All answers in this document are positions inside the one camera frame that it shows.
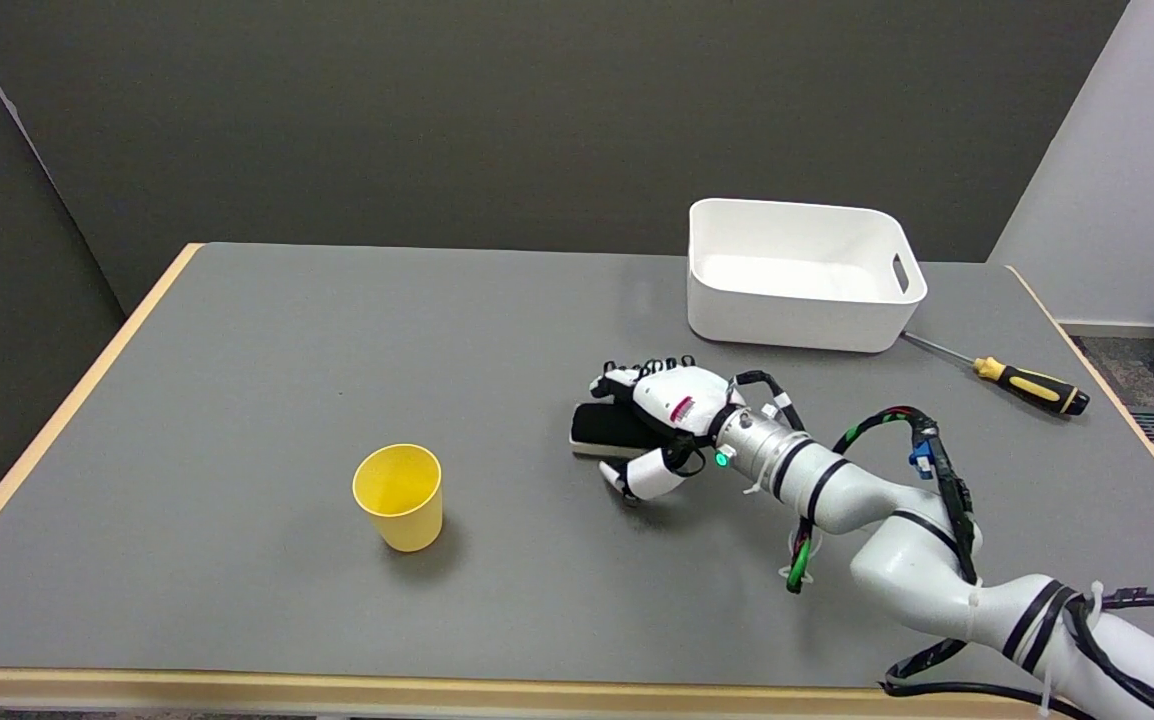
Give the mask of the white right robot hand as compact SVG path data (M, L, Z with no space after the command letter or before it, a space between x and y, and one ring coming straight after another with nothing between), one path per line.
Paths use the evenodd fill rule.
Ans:
M719 427L745 406L745 397L728 378L694 363L664 360L638 368L608 363L589 391L595 400L609 398L615 407L631 410L660 441L632 459L599 462L604 479L627 503L668 495L699 474L687 468L688 462L715 447Z

